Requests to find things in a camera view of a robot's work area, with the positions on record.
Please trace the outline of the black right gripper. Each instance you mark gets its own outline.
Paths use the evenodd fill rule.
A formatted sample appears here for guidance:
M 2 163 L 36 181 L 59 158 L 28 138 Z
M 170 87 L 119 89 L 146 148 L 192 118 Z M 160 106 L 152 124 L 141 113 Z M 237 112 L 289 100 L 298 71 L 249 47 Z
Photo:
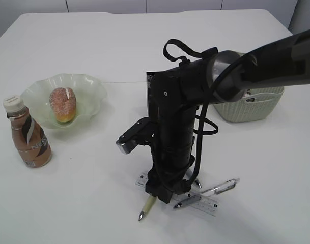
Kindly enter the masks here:
M 164 203 L 169 203 L 173 194 L 183 194 L 191 189 L 183 179 L 187 169 L 195 162 L 191 145 L 182 149 L 164 148 L 160 144 L 150 146 L 153 166 L 148 172 L 145 191 Z

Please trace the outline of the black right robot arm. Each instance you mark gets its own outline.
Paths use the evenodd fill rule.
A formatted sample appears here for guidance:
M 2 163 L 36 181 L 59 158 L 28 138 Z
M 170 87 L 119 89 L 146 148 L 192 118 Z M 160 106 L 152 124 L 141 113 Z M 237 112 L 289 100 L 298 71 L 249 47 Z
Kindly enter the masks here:
M 179 65 L 153 72 L 147 91 L 154 141 L 146 192 L 164 203 L 188 192 L 199 173 L 209 105 L 237 102 L 249 89 L 310 84 L 310 30 L 243 55 L 215 47 L 198 53 L 177 39 L 168 43 L 185 55 L 164 50 Z

